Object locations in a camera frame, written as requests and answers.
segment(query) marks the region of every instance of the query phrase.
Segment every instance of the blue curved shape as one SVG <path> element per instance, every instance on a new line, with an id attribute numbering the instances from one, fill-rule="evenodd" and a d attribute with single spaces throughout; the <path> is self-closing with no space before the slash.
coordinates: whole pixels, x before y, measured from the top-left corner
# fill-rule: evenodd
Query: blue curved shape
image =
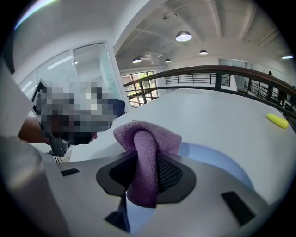
<path id="1" fill-rule="evenodd" d="M 254 190 L 249 176 L 242 167 L 233 159 L 217 150 L 197 144 L 181 143 L 178 155 L 224 169 Z"/>

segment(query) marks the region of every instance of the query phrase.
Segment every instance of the railing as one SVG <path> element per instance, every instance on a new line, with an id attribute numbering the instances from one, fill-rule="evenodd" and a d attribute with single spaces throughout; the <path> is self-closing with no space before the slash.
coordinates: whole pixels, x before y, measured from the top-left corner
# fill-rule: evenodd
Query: railing
<path id="1" fill-rule="evenodd" d="M 197 73 L 197 74 L 186 74 L 186 75 L 174 75 L 166 77 L 166 84 L 180 84 L 180 83 L 207 83 L 214 85 L 216 82 L 215 73 Z M 230 75 L 221 75 L 221 86 L 230 86 Z"/>
<path id="2" fill-rule="evenodd" d="M 210 84 L 212 83 L 211 78 L 215 79 L 215 87 L 177 85 L 177 86 L 166 86 L 166 87 L 143 88 L 143 86 L 141 86 L 140 90 L 134 90 L 136 91 L 137 95 L 133 97 L 142 97 L 143 104 L 146 104 L 147 103 L 147 99 L 145 98 L 146 94 L 152 91 L 160 90 L 160 89 L 194 88 L 194 89 L 204 89 L 204 90 L 216 90 L 216 91 L 221 91 L 225 93 L 244 96 L 244 97 L 265 103 L 282 112 L 283 115 L 292 124 L 296 121 L 295 88 L 293 88 L 286 82 L 276 77 L 270 76 L 268 74 L 265 74 L 259 71 L 251 70 L 251 69 L 234 67 L 234 66 L 222 66 L 222 65 L 207 65 L 207 66 L 179 68 L 179 69 L 173 69 L 169 71 L 160 72 L 154 75 L 150 75 L 143 79 L 139 79 L 137 81 L 131 81 L 129 83 L 124 84 L 124 86 L 128 87 L 136 83 L 143 83 L 145 81 L 150 81 L 152 79 L 158 79 L 158 78 L 160 80 L 166 80 L 167 84 L 170 84 L 168 82 L 172 82 L 170 80 L 173 80 L 175 83 L 175 80 L 177 78 L 177 84 L 180 84 L 181 81 L 178 81 L 178 79 L 180 79 L 180 77 L 184 75 L 186 75 L 186 78 L 187 78 L 186 81 L 190 76 L 192 80 L 192 76 L 193 76 L 192 83 L 195 83 L 194 75 L 210 75 Z M 250 93 L 242 93 L 238 91 L 221 88 L 221 85 L 223 85 L 223 75 L 238 75 L 238 76 L 249 78 L 248 91 Z M 287 100 L 289 100 L 290 102 L 289 107 L 284 106 Z"/>

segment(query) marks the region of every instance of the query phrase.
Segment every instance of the white table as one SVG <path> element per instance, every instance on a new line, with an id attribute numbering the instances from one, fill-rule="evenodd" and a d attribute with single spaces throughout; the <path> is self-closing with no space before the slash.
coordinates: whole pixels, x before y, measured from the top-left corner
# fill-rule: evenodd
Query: white table
<path id="1" fill-rule="evenodd" d="M 255 190 L 272 203 L 283 196 L 296 165 L 296 134 L 266 118 L 280 117 L 275 108 L 245 97 L 197 89 L 178 89 L 134 109 L 98 133 L 89 145 L 74 147 L 71 161 L 124 151 L 113 129 L 132 120 L 148 121 L 182 136 L 183 142 L 216 149 L 234 159 L 249 175 Z"/>

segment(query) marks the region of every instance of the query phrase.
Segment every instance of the purple towel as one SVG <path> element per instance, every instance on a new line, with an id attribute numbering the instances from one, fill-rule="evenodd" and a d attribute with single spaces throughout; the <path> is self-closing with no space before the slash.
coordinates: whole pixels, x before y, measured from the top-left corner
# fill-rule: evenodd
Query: purple towel
<path id="1" fill-rule="evenodd" d="M 182 137 L 142 121 L 124 124 L 114 129 L 113 135 L 126 151 L 138 152 L 135 176 L 127 190 L 128 199 L 139 206 L 156 208 L 159 191 L 156 151 L 176 154 Z"/>

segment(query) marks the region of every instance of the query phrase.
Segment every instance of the yellow object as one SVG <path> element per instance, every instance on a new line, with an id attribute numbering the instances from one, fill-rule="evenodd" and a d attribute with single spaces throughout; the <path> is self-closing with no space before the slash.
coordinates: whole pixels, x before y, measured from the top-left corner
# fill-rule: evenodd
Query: yellow object
<path id="1" fill-rule="evenodd" d="M 287 120 L 285 120 L 285 119 L 283 119 L 283 118 L 281 118 L 281 117 L 279 117 L 279 116 L 277 116 L 275 114 L 268 113 L 267 117 L 271 122 L 275 123 L 276 125 L 278 125 L 278 126 L 280 126 L 282 128 L 286 128 L 289 125 Z"/>

